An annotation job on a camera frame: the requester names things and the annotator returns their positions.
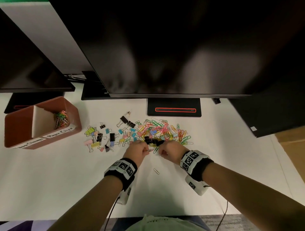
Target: hand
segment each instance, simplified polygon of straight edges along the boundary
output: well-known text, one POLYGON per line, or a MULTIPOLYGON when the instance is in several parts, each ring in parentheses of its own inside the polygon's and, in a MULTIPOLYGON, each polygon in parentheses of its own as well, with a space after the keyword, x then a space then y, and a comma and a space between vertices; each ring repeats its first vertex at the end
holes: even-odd
POLYGON ((166 141, 159 146, 159 154, 164 159, 172 161, 174 164, 177 165, 180 165, 182 156, 187 151, 189 151, 189 149, 174 140, 166 141))
POLYGON ((133 162, 135 162, 139 168, 144 157, 149 154, 149 152, 146 150, 148 150, 147 143, 137 140, 129 145, 126 152, 124 153, 123 158, 129 158, 133 160, 133 162))

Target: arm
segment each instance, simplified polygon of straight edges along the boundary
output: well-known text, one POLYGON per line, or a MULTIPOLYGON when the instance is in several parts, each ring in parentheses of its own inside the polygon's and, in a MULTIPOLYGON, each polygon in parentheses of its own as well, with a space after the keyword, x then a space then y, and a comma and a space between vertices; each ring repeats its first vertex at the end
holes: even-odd
MULTIPOLYGON (((180 165, 186 147, 164 142, 159 153, 180 165)), ((210 163, 202 180, 227 199, 261 230, 301 230, 305 225, 305 206, 255 180, 216 163, 210 163)))
MULTIPOLYGON (((126 150, 123 157, 133 160, 137 167, 149 154, 148 145, 137 140, 126 150)), ((115 176, 104 177, 93 189, 62 215, 48 231, 100 230, 107 215, 122 191, 123 184, 115 176)))

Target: forearm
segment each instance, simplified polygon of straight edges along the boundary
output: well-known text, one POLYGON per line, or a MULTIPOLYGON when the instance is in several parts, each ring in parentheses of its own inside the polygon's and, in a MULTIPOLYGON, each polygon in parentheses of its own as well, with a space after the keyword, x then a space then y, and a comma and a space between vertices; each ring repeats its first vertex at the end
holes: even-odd
POLYGON ((100 230, 122 188, 117 177, 104 177, 48 230, 100 230))
POLYGON ((206 167, 202 179, 261 230, 304 226, 305 207, 266 185, 216 163, 206 167))

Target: person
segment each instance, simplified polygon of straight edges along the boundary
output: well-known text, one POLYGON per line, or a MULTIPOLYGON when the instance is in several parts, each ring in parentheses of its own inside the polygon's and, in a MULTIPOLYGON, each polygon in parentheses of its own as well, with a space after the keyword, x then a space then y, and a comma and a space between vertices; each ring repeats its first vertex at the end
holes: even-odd
MULTIPOLYGON (((135 168, 139 168, 145 156, 149 154, 147 150, 148 145, 137 140, 128 147, 123 159, 130 160, 136 164, 135 168)), ((177 165, 180 165, 182 157, 188 151, 176 141, 166 141, 159 146, 161 157, 177 165)), ((208 161, 202 169, 203 172, 200 173, 202 181, 221 194, 259 229, 286 231, 302 230, 305 227, 305 206, 295 200, 213 161, 208 161)), ((100 230, 126 183, 124 181, 115 174, 106 174, 48 230, 100 230)), ((127 230, 204 230, 204 228, 194 222, 177 218, 145 216, 127 230)))

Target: left hand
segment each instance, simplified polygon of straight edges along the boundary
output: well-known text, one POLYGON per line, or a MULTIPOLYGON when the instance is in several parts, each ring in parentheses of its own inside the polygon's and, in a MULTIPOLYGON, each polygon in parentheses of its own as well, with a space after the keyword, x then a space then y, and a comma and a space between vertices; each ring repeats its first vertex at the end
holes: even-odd
POLYGON ((139 168, 144 157, 149 154, 147 143, 137 140, 133 142, 124 153, 123 158, 129 158, 135 162, 137 167, 139 168))

